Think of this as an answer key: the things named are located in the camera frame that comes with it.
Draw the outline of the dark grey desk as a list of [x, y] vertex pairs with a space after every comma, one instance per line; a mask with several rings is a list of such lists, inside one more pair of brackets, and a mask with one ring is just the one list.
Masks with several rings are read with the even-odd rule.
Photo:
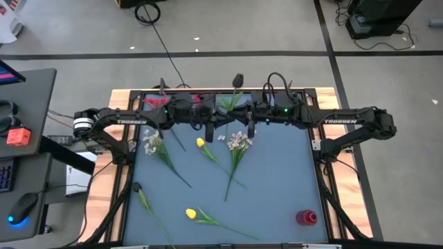
[[[9, 100], [18, 106], [17, 118], [31, 130], [29, 144], [12, 147], [0, 138], [0, 160], [15, 160], [15, 181], [11, 192], [0, 193], [0, 243], [29, 239], [44, 232], [48, 203], [46, 195], [52, 166], [63, 170], [70, 165], [81, 172], [92, 174], [95, 163], [43, 136], [55, 76], [54, 68], [23, 71], [25, 82], [0, 86], [0, 100]], [[25, 193], [38, 193], [38, 201], [28, 217], [19, 225], [9, 224], [7, 217], [12, 206]]]

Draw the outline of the white object with prints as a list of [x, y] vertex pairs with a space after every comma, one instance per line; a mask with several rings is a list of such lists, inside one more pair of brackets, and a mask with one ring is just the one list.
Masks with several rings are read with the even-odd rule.
[[15, 42], [23, 27], [24, 23], [15, 11], [5, 0], [0, 0], [0, 44]]

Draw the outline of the red artificial flower bunch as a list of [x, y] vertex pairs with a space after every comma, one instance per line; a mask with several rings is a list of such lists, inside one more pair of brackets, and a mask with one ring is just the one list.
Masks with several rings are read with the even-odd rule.
[[[161, 105], [164, 105], [169, 99], [170, 99], [170, 97], [164, 93], [163, 95], [160, 95], [158, 98], [144, 97], [143, 103], [149, 104], [153, 109], [155, 109], [155, 108], [160, 107]], [[173, 128], [170, 129], [170, 133], [173, 135], [174, 139], [178, 142], [178, 144], [180, 145], [182, 150], [184, 150], [184, 152], [186, 152], [186, 148], [184, 147], [183, 143], [181, 142], [181, 140], [179, 139], [179, 137], [177, 136], [177, 133], [175, 132], [175, 130]]]

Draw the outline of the orange cube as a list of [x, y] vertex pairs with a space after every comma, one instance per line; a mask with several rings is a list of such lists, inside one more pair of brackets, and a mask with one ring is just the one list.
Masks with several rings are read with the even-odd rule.
[[6, 144], [13, 147], [22, 147], [29, 144], [31, 130], [27, 128], [11, 129], [8, 132]]

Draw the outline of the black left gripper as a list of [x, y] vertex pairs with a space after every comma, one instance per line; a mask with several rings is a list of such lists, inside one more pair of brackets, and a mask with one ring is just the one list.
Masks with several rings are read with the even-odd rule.
[[235, 119], [227, 114], [217, 112], [215, 93], [198, 93], [192, 97], [190, 126], [199, 131], [205, 128], [204, 139], [213, 142], [217, 124], [229, 124]]

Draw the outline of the dark maroon artificial tulip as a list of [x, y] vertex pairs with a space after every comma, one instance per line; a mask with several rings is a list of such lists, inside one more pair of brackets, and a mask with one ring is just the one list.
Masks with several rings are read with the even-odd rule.
[[147, 210], [148, 214], [154, 219], [155, 223], [157, 224], [158, 227], [160, 227], [160, 229], [162, 230], [162, 232], [164, 233], [166, 239], [168, 240], [169, 244], [172, 246], [173, 249], [177, 249], [176, 246], [174, 245], [171, 236], [169, 235], [169, 233], [167, 232], [167, 230], [164, 228], [163, 224], [161, 223], [160, 219], [153, 213], [149, 202], [147, 200], [146, 195], [143, 192], [143, 188], [141, 187], [139, 182], [135, 182], [132, 184], [132, 188], [133, 191], [135, 193], [138, 194], [138, 200], [141, 202], [141, 204], [143, 205], [143, 207]]
[[222, 97], [221, 100], [218, 102], [218, 106], [221, 107], [226, 113], [229, 111], [232, 111], [237, 103], [240, 101], [240, 98], [242, 97], [243, 92], [240, 91], [240, 89], [243, 87], [244, 84], [244, 75], [241, 73], [238, 73], [233, 81], [233, 94], [230, 99], [227, 97]]

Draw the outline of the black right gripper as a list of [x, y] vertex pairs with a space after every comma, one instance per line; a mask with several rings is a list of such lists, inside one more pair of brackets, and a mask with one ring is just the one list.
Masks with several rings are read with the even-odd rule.
[[248, 101], [247, 110], [242, 109], [237, 112], [237, 119], [246, 122], [248, 127], [248, 138], [255, 135], [255, 124], [258, 121], [266, 120], [271, 115], [271, 100], [275, 97], [274, 91], [253, 91]]

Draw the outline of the black box machine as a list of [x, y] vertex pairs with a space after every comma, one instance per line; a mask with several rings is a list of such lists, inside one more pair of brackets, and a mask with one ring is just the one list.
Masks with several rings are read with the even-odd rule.
[[423, 0], [351, 0], [345, 27], [352, 39], [389, 37]]

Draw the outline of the black headphones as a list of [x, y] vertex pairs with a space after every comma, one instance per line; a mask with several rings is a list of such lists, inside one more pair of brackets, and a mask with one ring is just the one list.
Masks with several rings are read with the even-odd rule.
[[5, 137], [11, 129], [19, 128], [21, 121], [16, 118], [18, 106], [9, 100], [0, 100], [0, 107], [8, 107], [8, 115], [0, 117], [0, 137]]

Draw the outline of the yellow artificial tulip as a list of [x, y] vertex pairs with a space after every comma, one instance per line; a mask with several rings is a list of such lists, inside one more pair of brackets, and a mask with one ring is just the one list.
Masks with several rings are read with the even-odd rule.
[[232, 232], [241, 234], [245, 237], [249, 237], [255, 240], [259, 240], [258, 237], [253, 236], [252, 234], [248, 234], [239, 230], [236, 230], [235, 228], [232, 228], [224, 223], [218, 222], [215, 219], [213, 219], [211, 216], [209, 216], [208, 214], [206, 214], [200, 207], [197, 208], [197, 210], [191, 209], [191, 208], [187, 208], [185, 210], [185, 214], [186, 216], [190, 219], [193, 220], [195, 223], [198, 224], [205, 224], [205, 225], [214, 225], [214, 226], [219, 226], [222, 228], [225, 228], [227, 230], [230, 230]]
[[211, 153], [211, 151], [209, 150], [209, 148], [207, 148], [206, 146], [206, 142], [203, 138], [197, 138], [196, 139], [196, 144], [197, 146], [201, 149], [201, 152], [203, 155], [207, 156], [209, 159], [211, 159], [211, 161], [213, 161], [214, 163], [216, 163], [217, 165], [220, 166], [220, 168], [228, 175], [230, 176], [230, 172], [228, 170], [226, 170], [220, 163], [219, 161], [215, 158], [215, 156]]

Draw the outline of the black floor object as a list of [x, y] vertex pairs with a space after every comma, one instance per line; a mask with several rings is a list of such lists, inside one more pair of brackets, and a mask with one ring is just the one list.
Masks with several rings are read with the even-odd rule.
[[146, 3], [159, 3], [167, 0], [114, 0], [116, 5], [122, 9], [135, 8]]

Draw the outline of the black computer mouse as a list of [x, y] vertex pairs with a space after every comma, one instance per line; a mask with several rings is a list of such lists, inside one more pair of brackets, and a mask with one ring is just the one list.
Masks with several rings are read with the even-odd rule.
[[7, 220], [11, 225], [19, 225], [30, 214], [38, 201], [38, 193], [25, 193], [12, 206]]

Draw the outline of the computer monitor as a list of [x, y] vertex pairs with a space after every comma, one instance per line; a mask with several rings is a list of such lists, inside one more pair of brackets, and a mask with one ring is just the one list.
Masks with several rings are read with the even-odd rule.
[[25, 82], [26, 78], [0, 59], [0, 85]]

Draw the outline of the white artificial flower bunch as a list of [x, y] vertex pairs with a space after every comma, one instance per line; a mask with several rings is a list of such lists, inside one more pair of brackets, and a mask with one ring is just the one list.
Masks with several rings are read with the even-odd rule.
[[145, 143], [144, 149], [145, 154], [156, 156], [160, 161], [163, 162], [168, 169], [173, 172], [178, 178], [180, 178], [188, 187], [192, 186], [184, 179], [176, 170], [168, 150], [165, 146], [163, 139], [160, 137], [160, 133], [157, 130], [146, 129], [143, 132], [142, 141]]
[[253, 145], [253, 141], [251, 138], [248, 137], [247, 134], [243, 133], [242, 131], [232, 133], [230, 138], [228, 138], [227, 135], [220, 135], [217, 139], [226, 143], [226, 146], [228, 147], [231, 155], [231, 166], [230, 172], [228, 173], [228, 185], [224, 196], [224, 200], [227, 201], [228, 194], [230, 192], [230, 186], [233, 181], [238, 183], [240, 186], [246, 188], [245, 184], [235, 179], [235, 174], [246, 151], [250, 146]]

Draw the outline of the red vase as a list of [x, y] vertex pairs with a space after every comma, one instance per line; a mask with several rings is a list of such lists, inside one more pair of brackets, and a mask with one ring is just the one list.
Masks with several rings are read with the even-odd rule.
[[299, 225], [316, 225], [317, 214], [312, 210], [299, 211], [296, 215], [296, 221]]

